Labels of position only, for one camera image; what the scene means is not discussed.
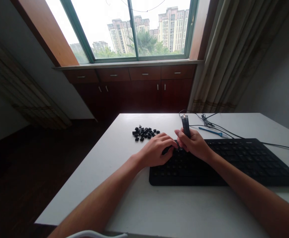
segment sky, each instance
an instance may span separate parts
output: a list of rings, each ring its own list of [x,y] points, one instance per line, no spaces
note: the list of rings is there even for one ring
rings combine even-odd
[[[162,1],[131,0],[131,3],[133,10],[147,11],[158,6]],[[79,43],[60,1],[46,0],[46,2],[68,43]],[[105,41],[113,50],[107,24],[111,24],[112,19],[130,20],[128,6],[124,4],[127,4],[127,0],[72,0],[72,3],[90,46],[92,47],[92,43],[95,41]],[[149,18],[150,29],[157,29],[159,25],[158,14],[165,13],[168,7],[176,6],[179,10],[189,9],[190,0],[165,0],[152,11],[134,11],[133,15],[140,15],[143,19]]]

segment glass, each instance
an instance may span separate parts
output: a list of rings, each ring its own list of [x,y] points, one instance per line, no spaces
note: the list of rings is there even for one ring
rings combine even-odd
[[[129,8],[117,0],[72,0],[96,59],[135,57]]]
[[[71,47],[78,63],[89,63],[88,58],[83,51],[77,36],[72,28],[70,21],[65,13],[65,10],[59,0],[45,0],[53,16],[55,17],[61,31],[63,32],[69,46]]]
[[[161,1],[131,0],[139,56],[184,54],[191,1]]]

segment green window frame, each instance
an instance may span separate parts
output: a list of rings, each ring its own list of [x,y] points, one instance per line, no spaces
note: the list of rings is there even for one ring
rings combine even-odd
[[[130,14],[130,26],[132,29],[132,35],[133,35],[133,42],[135,47],[135,57],[122,57],[122,58],[106,58],[106,59],[96,59],[91,47],[89,45],[89,42],[86,38],[86,35],[84,33],[84,30],[80,24],[80,21],[78,19],[77,13],[75,11],[75,8],[72,4],[71,0],[60,0],[65,13],[69,19],[69,22],[72,25],[72,28],[78,38],[78,41],[83,49],[83,51],[86,54],[86,57],[88,58],[90,63],[116,63],[116,62],[133,62],[133,61],[148,61],[148,60],[176,60],[176,59],[187,59],[189,58],[190,51],[191,51],[191,45],[192,45],[192,37],[193,37],[193,31],[195,26],[195,19],[196,19],[196,12],[198,7],[199,0],[191,0],[190,2],[190,8],[189,8],[189,14],[188,14],[188,23],[187,23],[187,29],[186,29],[186,37],[185,37],[185,46],[184,46],[184,54],[182,55],[161,55],[161,56],[139,56],[138,52],[138,45],[137,45],[137,38],[134,28],[134,18],[133,18],[133,12],[132,12],[132,5],[131,0],[127,0],[128,8],[129,8],[129,14]]]

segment forearm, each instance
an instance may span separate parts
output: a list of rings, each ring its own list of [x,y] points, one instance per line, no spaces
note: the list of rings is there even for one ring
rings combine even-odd
[[[68,237],[83,230],[102,232],[121,197],[140,170],[137,158],[131,156],[90,193],[51,233],[49,238]]]
[[[289,203],[216,153],[208,161],[272,237],[289,237]]]

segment beige curtain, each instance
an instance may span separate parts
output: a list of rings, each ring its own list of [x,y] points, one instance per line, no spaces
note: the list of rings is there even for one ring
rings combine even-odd
[[[34,126],[65,129],[72,124],[2,47],[0,47],[0,96]]]
[[[234,111],[288,12],[289,0],[224,0],[191,111]]]

